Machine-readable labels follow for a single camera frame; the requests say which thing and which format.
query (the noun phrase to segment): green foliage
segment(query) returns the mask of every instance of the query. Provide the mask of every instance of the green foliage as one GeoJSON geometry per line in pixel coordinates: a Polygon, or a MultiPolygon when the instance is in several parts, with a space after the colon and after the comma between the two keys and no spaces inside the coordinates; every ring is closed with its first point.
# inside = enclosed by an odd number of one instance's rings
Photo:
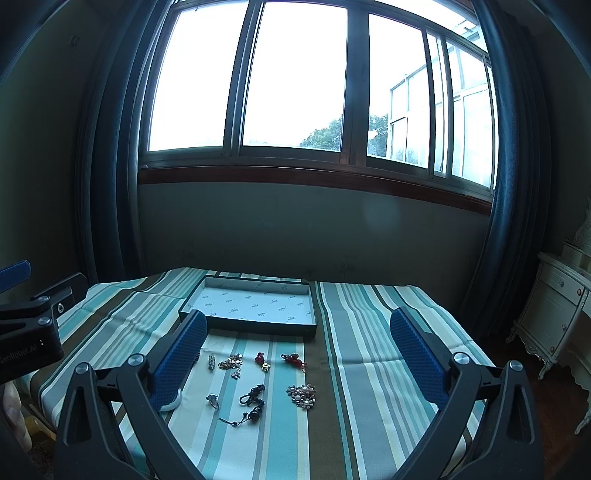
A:
{"type": "MultiPolygon", "coordinates": [[[[341,134],[343,131],[343,117],[332,120],[326,128],[314,130],[301,144],[304,148],[340,151],[341,134]]],[[[388,115],[369,117],[369,131],[375,131],[376,136],[368,142],[368,154],[378,157],[386,156],[386,140],[388,139],[388,115]]]]}

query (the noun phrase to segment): drawer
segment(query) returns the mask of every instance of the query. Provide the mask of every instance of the drawer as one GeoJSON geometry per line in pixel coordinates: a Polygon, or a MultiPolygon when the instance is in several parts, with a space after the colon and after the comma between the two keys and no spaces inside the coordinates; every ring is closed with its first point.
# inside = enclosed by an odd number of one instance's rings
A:
{"type": "Polygon", "coordinates": [[[538,282],[527,306],[521,327],[552,355],[573,320],[577,307],[544,282],[538,282]]]}
{"type": "Polygon", "coordinates": [[[575,305],[579,304],[579,300],[583,294],[583,286],[567,274],[546,263],[542,269],[540,280],[561,295],[564,295],[575,305]]]}

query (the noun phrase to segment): red string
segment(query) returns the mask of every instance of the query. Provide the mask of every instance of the red string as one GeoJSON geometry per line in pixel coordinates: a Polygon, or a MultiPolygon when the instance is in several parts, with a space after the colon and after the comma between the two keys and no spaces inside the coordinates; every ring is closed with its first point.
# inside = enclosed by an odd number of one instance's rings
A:
{"type": "Polygon", "coordinates": [[[301,361],[297,353],[292,353],[291,355],[285,355],[282,353],[281,358],[287,363],[292,364],[297,368],[301,368],[301,370],[306,373],[306,365],[308,365],[308,363],[301,361]]]}

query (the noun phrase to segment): red-brown window ledge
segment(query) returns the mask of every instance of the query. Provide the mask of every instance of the red-brown window ledge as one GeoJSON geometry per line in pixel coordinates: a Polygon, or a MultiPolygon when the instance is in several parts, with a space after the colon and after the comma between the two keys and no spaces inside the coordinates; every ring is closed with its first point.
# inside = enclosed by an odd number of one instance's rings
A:
{"type": "Polygon", "coordinates": [[[347,171],[317,170],[298,167],[203,165],[191,167],[143,168],[138,184],[199,183],[233,181],[237,183],[286,183],[330,187],[439,203],[483,215],[491,214],[491,203],[461,193],[449,192],[402,180],[388,179],[347,171]]]}

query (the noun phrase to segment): blue gripper pad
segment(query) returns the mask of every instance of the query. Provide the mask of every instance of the blue gripper pad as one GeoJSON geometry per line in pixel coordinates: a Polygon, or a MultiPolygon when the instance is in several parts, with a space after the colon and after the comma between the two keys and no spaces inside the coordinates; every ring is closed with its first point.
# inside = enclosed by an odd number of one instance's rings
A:
{"type": "Polygon", "coordinates": [[[417,331],[410,315],[403,309],[398,308],[392,312],[390,333],[423,397],[441,410],[449,398],[446,388],[447,374],[417,331]]]}
{"type": "Polygon", "coordinates": [[[31,264],[23,260],[0,270],[0,293],[4,293],[31,276],[31,264]]]}
{"type": "Polygon", "coordinates": [[[177,397],[178,389],[207,337],[207,319],[202,312],[193,310],[178,328],[183,330],[152,375],[150,404],[156,411],[177,397]]]}

